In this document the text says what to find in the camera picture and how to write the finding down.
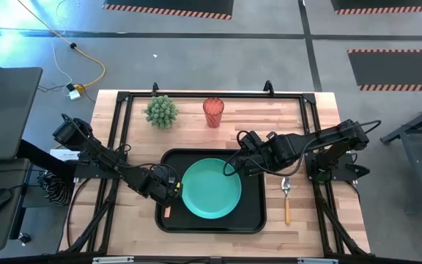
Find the red glass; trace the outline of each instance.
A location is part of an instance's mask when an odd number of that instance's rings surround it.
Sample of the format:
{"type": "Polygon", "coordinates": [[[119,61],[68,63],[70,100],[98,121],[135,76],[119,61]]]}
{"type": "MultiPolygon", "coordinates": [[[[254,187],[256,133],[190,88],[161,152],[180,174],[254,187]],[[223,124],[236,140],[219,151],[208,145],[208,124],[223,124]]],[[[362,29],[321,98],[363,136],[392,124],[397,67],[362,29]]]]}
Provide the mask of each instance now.
{"type": "Polygon", "coordinates": [[[208,98],[203,103],[204,116],[210,128],[218,128],[224,111],[224,102],[219,98],[208,98]]]}

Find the black tray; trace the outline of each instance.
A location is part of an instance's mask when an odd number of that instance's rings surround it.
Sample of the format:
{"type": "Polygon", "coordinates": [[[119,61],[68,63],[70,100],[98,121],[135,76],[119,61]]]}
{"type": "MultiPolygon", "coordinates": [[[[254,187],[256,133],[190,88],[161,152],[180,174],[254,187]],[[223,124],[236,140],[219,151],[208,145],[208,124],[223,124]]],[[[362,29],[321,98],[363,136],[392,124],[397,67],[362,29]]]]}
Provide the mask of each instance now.
{"type": "MultiPolygon", "coordinates": [[[[173,149],[166,152],[162,164],[174,167],[179,175],[197,161],[204,158],[227,160],[236,150],[173,149]]],[[[208,232],[254,234],[263,229],[267,222],[264,195],[264,176],[242,177],[242,195],[235,209],[219,219],[203,219],[191,213],[182,199],[176,199],[170,207],[170,215],[164,217],[165,208],[155,208],[155,222],[165,232],[208,232]]]]}

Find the hazard stripe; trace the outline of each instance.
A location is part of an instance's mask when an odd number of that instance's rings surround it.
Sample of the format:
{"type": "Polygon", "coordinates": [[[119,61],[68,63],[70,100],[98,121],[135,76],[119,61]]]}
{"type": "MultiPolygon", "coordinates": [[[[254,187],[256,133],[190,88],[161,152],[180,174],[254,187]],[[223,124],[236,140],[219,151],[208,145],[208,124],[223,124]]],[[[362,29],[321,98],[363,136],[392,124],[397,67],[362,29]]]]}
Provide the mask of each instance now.
{"type": "Polygon", "coordinates": [[[380,8],[352,8],[335,10],[337,15],[386,14],[402,12],[422,12],[421,7],[380,7],[380,8]]]}
{"type": "Polygon", "coordinates": [[[154,8],[154,7],[132,7],[121,4],[104,4],[103,9],[105,10],[116,10],[116,11],[129,11],[129,12],[147,12],[152,14],[161,15],[180,15],[192,18],[214,18],[221,20],[230,20],[231,15],[220,14],[220,13],[208,13],[208,12],[197,12],[187,10],[169,10],[165,8],[154,8]]]}
{"type": "Polygon", "coordinates": [[[422,92],[422,84],[364,84],[358,85],[363,92],[422,92]]]}
{"type": "Polygon", "coordinates": [[[377,48],[351,48],[350,53],[369,53],[369,52],[396,52],[396,53],[422,53],[422,49],[377,49],[377,48]]]}

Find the wooden handle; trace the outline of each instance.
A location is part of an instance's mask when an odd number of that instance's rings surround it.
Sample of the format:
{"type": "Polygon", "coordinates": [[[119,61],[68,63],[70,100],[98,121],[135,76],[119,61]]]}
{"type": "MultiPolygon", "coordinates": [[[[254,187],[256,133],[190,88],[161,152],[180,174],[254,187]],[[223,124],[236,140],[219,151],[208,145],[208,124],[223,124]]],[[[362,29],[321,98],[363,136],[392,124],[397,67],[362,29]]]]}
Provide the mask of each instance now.
{"type": "Polygon", "coordinates": [[[284,207],[286,208],[286,224],[291,224],[291,211],[289,210],[289,198],[284,199],[284,207]]]}

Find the floor mat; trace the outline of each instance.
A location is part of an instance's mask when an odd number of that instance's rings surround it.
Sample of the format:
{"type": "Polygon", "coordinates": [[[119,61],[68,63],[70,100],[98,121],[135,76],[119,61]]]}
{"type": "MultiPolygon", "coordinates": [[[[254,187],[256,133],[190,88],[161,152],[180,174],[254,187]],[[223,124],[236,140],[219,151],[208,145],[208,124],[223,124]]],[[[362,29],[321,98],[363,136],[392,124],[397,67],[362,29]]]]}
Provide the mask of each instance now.
{"type": "Polygon", "coordinates": [[[422,12],[422,0],[331,0],[339,15],[422,12]]]}
{"type": "Polygon", "coordinates": [[[422,91],[422,49],[348,50],[361,91],[422,91]]]}
{"type": "Polygon", "coordinates": [[[233,6],[234,0],[105,0],[103,9],[229,20],[233,6]]]}

